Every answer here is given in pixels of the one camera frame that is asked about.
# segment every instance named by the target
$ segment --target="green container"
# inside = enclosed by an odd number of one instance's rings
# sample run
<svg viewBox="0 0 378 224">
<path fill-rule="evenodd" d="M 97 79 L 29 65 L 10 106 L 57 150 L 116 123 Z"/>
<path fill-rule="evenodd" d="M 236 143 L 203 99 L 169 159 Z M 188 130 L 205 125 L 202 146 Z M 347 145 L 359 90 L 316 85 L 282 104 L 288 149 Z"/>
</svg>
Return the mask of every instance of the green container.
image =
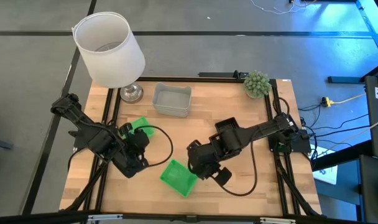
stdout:
<svg viewBox="0 0 378 224">
<path fill-rule="evenodd" d="M 132 130 L 130 131 L 130 133 L 134 134 L 134 130 L 138 127 L 141 127 L 141 126 L 146 126 L 146 125 L 150 125 L 149 122 L 146 120 L 145 117 L 141 117 L 133 122 L 131 122 L 131 125 L 132 125 Z M 154 128 L 142 128 L 142 130 L 144 130 L 144 132 L 146 133 L 147 137 L 150 139 L 153 134 L 154 134 Z"/>
<path fill-rule="evenodd" d="M 160 176 L 160 180 L 176 190 L 180 195 L 187 197 L 195 186 L 197 176 L 173 159 Z"/>
</svg>

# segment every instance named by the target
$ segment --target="small potted plant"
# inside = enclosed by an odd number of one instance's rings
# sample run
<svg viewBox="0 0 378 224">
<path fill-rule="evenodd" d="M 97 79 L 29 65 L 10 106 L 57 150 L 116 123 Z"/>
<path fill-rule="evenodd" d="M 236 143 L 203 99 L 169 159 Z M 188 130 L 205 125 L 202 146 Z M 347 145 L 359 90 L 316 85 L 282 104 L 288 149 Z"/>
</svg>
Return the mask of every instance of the small potted plant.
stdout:
<svg viewBox="0 0 378 224">
<path fill-rule="evenodd" d="M 269 94 L 272 86 L 267 74 L 253 71 L 244 80 L 244 91 L 253 99 L 262 98 Z"/>
</svg>

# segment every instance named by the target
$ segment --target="lamp base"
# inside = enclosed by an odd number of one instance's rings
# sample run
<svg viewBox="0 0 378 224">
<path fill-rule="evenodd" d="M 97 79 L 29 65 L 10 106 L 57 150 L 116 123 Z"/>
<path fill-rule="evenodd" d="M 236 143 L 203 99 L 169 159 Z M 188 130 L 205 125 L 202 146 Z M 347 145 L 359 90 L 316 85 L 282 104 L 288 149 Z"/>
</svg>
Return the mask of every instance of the lamp base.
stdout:
<svg viewBox="0 0 378 224">
<path fill-rule="evenodd" d="M 126 103 L 137 103 L 144 96 L 142 87 L 134 82 L 131 85 L 122 87 L 120 90 L 120 97 Z"/>
</svg>

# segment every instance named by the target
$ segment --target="wooden tabletop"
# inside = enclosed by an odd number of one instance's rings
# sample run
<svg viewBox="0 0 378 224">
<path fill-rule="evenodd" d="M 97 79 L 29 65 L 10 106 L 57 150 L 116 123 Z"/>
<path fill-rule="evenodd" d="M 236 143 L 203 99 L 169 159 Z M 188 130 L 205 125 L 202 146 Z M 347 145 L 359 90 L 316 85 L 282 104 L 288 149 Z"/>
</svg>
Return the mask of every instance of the wooden tabletop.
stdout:
<svg viewBox="0 0 378 224">
<path fill-rule="evenodd" d="M 174 145 L 171 159 L 182 164 L 188 161 L 186 148 L 189 143 L 195 139 L 201 143 L 209 142 L 208 138 L 216 133 L 215 122 L 234 116 L 239 125 L 246 128 L 267 121 L 264 99 L 250 99 L 244 93 L 242 84 L 239 83 L 165 83 L 191 87 L 191 107 L 186 118 L 158 114 L 152 106 L 156 82 L 139 82 L 139 84 L 144 89 L 143 99 L 131 105 L 121 102 L 118 125 L 145 116 L 150 124 L 162 128 L 170 135 Z M 277 85 L 279 96 L 288 101 L 290 114 L 300 125 L 291 81 L 277 80 Z M 91 87 L 85 113 L 94 121 L 101 121 L 107 92 L 107 88 L 94 83 Z M 254 141 L 254 149 L 258 184 L 255 191 L 248 196 L 232 196 L 223 191 L 214 180 L 198 179 L 190 195 L 183 198 L 159 179 L 168 162 L 145 169 L 130 179 L 125 178 L 114 165 L 110 164 L 101 210 L 119 213 L 281 216 L 275 165 L 267 138 Z M 149 164 L 162 161 L 169 152 L 167 138 L 156 130 L 145 149 L 145 157 Z M 292 153 L 291 159 L 297 188 L 313 209 L 320 212 L 309 161 L 299 153 Z M 89 150 L 84 150 L 73 158 L 60 208 L 68 207 L 87 184 L 92 160 L 93 154 Z M 240 155 L 222 162 L 222 165 L 233 173 L 232 178 L 225 185 L 227 189 L 244 193 L 252 187 L 254 171 L 249 147 L 243 149 Z M 97 189 L 98 186 L 93 192 L 92 208 L 95 204 Z M 288 209 L 290 213 L 293 213 L 287 186 L 286 196 Z"/>
</svg>

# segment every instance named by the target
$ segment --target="lamp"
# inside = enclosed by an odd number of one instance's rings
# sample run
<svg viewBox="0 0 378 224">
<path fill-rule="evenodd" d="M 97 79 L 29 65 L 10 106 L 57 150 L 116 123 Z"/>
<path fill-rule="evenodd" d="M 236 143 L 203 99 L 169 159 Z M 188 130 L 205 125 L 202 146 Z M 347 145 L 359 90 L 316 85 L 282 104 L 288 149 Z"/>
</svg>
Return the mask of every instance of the lamp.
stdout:
<svg viewBox="0 0 378 224">
<path fill-rule="evenodd" d="M 141 100 L 135 81 L 145 69 L 145 57 L 128 22 L 115 12 L 98 12 L 73 28 L 73 38 L 91 78 L 99 85 L 120 88 L 127 103 Z"/>
</svg>

